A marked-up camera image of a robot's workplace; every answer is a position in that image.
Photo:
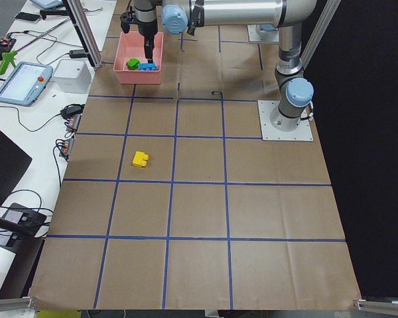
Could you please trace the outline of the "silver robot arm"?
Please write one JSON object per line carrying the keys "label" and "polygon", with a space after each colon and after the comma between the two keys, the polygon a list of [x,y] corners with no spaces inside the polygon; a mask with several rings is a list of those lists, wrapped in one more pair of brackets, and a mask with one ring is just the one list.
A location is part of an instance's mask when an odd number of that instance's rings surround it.
{"label": "silver robot arm", "polygon": [[137,25],[144,39],[145,57],[153,61],[155,35],[163,25],[171,34],[220,25],[271,25],[279,33],[279,61],[275,77],[281,100],[271,112],[270,122],[280,131],[294,131],[302,112],[311,104],[314,89],[303,78],[300,58],[302,22],[313,12],[316,1],[130,1],[120,16],[121,29],[128,33]]}

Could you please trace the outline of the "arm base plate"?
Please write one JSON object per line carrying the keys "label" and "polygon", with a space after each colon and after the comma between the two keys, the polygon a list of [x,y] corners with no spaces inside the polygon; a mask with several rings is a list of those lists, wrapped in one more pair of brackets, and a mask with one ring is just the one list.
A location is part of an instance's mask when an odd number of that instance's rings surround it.
{"label": "arm base plate", "polygon": [[252,43],[279,43],[279,30],[272,25],[248,25],[248,41]]}
{"label": "arm base plate", "polygon": [[312,142],[314,140],[307,118],[307,109],[302,111],[299,119],[287,121],[278,115],[279,101],[257,101],[261,136],[266,141]]}

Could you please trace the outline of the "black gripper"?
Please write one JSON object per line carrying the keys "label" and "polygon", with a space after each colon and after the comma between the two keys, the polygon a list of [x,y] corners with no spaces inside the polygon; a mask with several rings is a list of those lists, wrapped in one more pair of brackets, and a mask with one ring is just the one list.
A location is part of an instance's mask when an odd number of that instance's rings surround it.
{"label": "black gripper", "polygon": [[129,33],[131,25],[137,25],[138,32],[144,36],[145,58],[153,63],[154,35],[158,32],[156,8],[128,7],[120,16],[120,25],[123,33]]}

